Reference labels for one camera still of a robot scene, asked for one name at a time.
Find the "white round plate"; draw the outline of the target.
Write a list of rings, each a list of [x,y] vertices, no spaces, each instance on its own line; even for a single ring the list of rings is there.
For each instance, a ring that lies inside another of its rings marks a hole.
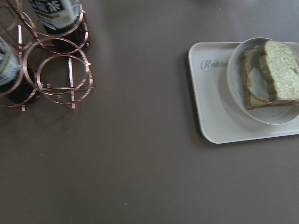
[[[248,117],[265,124],[280,125],[298,117],[299,107],[297,105],[284,105],[248,110],[245,107],[245,90],[241,81],[242,53],[250,47],[260,46],[268,40],[268,38],[252,38],[240,43],[233,50],[228,61],[227,82],[232,98]]]

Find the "bread slice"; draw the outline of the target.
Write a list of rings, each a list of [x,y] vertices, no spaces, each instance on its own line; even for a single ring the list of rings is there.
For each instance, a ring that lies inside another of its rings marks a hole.
[[[266,81],[269,101],[299,103],[299,62],[283,42],[268,40],[258,48],[259,66]]]
[[[240,75],[243,87],[244,106],[247,110],[253,110],[257,108],[266,108],[276,106],[275,103],[269,101],[268,96],[261,96],[258,93],[254,93],[252,89],[254,84],[254,78],[249,76],[253,69],[259,71],[259,52],[258,47],[250,47],[242,52],[240,56]]]

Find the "cream rabbit tray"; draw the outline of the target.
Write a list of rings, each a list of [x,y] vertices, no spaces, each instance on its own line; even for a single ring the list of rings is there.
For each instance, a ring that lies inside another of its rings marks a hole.
[[[215,144],[299,133],[299,118],[270,125],[248,117],[232,98],[227,65],[239,42],[199,42],[188,53],[192,88],[203,136]]]

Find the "fried egg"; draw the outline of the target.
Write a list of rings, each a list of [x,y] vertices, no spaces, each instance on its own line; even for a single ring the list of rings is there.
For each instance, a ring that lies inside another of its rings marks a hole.
[[[264,101],[269,101],[267,82],[257,67],[253,68],[248,74],[247,88],[250,93],[254,94],[257,98]]]

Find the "tea bottle upper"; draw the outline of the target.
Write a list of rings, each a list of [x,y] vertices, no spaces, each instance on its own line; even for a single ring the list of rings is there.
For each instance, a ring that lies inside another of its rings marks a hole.
[[[79,55],[90,47],[79,0],[30,0],[33,11],[58,53]]]

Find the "tea bottle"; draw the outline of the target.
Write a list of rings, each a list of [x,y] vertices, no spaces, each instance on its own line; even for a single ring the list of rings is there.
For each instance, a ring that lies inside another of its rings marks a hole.
[[[1,38],[0,92],[4,93],[10,91],[6,97],[16,104],[23,102],[30,104],[39,100],[41,94],[37,91],[34,92],[34,88],[30,85],[25,77],[23,77],[19,85],[12,90],[20,77],[22,69],[22,62],[16,51]]]
[[[30,0],[33,11],[58,53],[79,55],[90,47],[79,0]]]

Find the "bread slice under egg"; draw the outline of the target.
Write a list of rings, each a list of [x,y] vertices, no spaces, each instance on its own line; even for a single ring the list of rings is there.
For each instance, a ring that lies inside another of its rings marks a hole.
[[[252,89],[254,84],[254,78],[249,76],[253,69],[259,71],[259,52],[258,47],[250,47],[242,52],[240,56],[240,75],[243,87],[244,106],[247,110],[253,110],[257,108],[266,108],[276,106],[275,103],[269,101],[268,96],[261,96],[258,93],[254,93]]]

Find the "tea bottle lower right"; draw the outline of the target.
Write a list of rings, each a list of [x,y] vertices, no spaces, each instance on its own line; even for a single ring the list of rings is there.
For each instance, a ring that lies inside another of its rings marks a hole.
[[[41,94],[37,91],[34,92],[34,88],[30,85],[25,77],[23,77],[19,85],[12,90],[20,77],[22,69],[22,62],[16,51],[1,38],[0,92],[4,93],[10,91],[6,97],[16,104],[23,102],[30,104],[39,100]]]

